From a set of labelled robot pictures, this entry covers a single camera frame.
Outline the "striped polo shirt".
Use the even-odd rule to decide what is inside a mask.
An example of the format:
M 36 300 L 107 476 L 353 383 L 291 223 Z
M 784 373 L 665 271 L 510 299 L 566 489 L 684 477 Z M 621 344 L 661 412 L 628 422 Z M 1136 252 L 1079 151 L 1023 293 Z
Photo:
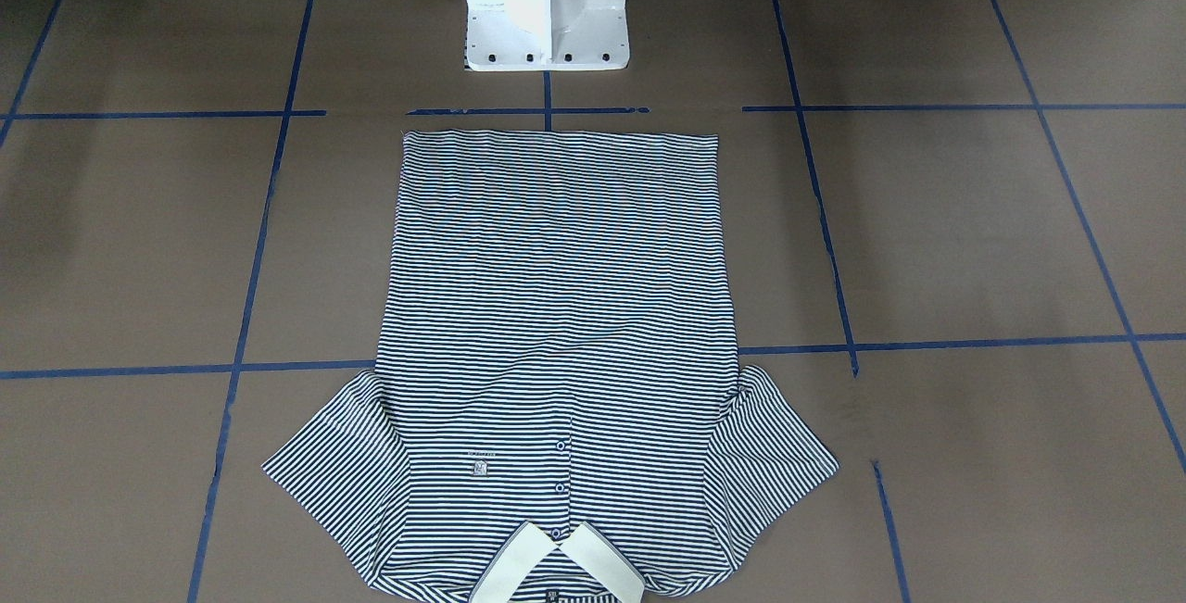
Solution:
M 639 602 L 839 472 L 738 361 L 718 138 L 410 132 L 374 366 L 262 470 L 369 588 Z

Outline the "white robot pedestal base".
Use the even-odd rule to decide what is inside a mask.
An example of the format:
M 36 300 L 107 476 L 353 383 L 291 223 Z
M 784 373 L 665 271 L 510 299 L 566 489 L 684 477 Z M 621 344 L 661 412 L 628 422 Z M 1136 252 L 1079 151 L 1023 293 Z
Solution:
M 466 5 L 463 64 L 471 71 L 608 71 L 631 61 L 626 0 Z

